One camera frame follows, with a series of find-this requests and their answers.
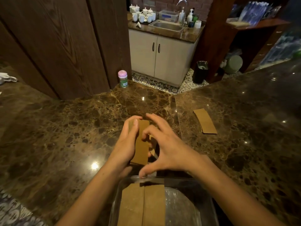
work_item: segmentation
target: sink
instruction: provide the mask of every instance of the sink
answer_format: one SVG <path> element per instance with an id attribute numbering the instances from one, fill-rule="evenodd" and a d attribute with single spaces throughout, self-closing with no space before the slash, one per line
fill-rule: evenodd
<path id="1" fill-rule="evenodd" d="M 156 20 L 149 24 L 149 26 L 162 28 L 166 30 L 171 30 L 174 32 L 181 32 L 184 28 L 182 28 L 181 24 L 173 23 L 173 22 L 167 22 L 163 20 Z"/>

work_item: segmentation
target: brick wall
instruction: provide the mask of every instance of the brick wall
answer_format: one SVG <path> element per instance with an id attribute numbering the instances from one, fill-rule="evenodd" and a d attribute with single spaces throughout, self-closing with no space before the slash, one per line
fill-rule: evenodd
<path id="1" fill-rule="evenodd" d="M 194 7 L 194 14 L 199 16 L 200 20 L 206 20 L 210 6 L 212 4 L 213 0 L 186 0 L 188 2 L 188 8 L 186 11 L 186 14 L 189 14 L 190 9 Z M 179 4 L 176 6 L 176 4 L 179 2 L 179 0 L 130 0 L 130 3 L 133 5 L 138 5 L 140 9 L 144 9 L 146 7 L 147 9 L 152 8 L 156 11 L 161 10 L 169 10 L 174 12 L 180 12 L 182 11 L 182 7 L 184 7 L 184 3 Z"/>

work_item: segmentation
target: pink lid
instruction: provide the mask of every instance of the pink lid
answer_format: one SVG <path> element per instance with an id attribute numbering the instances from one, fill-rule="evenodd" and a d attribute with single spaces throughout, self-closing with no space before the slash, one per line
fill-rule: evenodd
<path id="1" fill-rule="evenodd" d="M 118 77 L 120 78 L 126 78 L 128 76 L 127 72 L 125 70 L 118 71 Z"/>

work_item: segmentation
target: left hand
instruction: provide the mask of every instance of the left hand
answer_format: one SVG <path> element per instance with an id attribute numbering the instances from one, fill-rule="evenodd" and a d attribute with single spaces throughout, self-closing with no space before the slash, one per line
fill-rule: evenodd
<path id="1" fill-rule="evenodd" d="M 132 116 L 124 122 L 119 139 L 117 140 L 115 147 L 107 161 L 108 164 L 118 170 L 120 173 L 120 178 L 124 178 L 132 170 L 132 167 L 129 166 L 128 163 L 135 154 L 135 139 L 139 130 L 137 119 L 142 120 L 142 117 Z M 135 121 L 131 131 L 129 132 L 130 120 Z"/>

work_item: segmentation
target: plastic storage box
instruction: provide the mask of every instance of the plastic storage box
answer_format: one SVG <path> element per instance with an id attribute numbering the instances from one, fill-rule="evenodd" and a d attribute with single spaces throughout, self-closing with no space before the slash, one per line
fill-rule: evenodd
<path id="1" fill-rule="evenodd" d="M 112 205 L 109 226 L 118 223 L 122 190 L 131 183 L 152 182 L 164 184 L 166 198 L 165 226 L 218 226 L 212 198 L 195 179 L 159 178 L 148 176 L 139 179 L 131 176 L 119 182 Z"/>
<path id="2" fill-rule="evenodd" d="M 179 13 L 172 11 L 162 10 L 159 12 L 159 20 L 177 22 L 179 18 Z"/>

